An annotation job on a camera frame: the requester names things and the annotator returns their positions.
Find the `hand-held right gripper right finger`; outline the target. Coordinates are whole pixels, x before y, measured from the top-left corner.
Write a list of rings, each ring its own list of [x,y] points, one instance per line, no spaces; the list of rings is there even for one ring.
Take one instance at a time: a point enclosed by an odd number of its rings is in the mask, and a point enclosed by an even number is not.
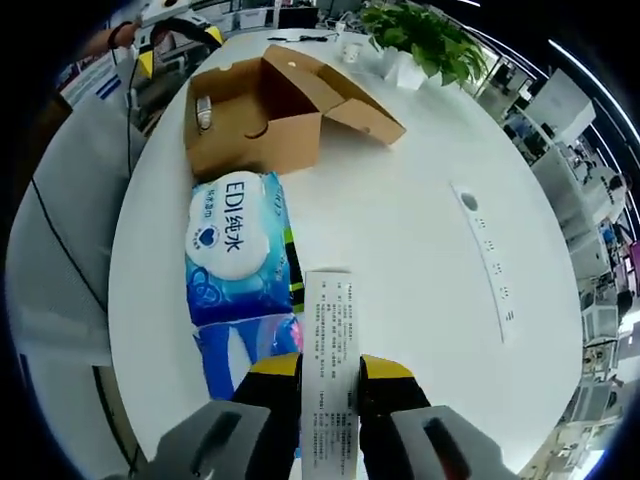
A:
[[[501,448],[448,406],[433,406],[403,365],[363,354],[360,449],[370,479],[504,479]]]

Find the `person's left hand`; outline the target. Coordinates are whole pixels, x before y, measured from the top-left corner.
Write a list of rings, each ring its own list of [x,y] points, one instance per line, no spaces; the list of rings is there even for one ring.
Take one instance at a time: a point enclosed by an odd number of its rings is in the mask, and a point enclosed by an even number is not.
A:
[[[137,21],[123,22],[117,35],[114,37],[114,41],[119,48],[129,48],[134,40],[137,30],[140,28],[140,24]]]

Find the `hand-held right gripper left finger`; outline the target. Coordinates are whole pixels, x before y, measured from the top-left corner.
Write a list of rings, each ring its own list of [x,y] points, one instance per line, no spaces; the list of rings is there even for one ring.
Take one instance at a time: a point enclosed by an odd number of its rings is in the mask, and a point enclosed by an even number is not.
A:
[[[253,365],[233,398],[212,400],[169,430],[159,479],[287,479],[299,441],[302,355]]]

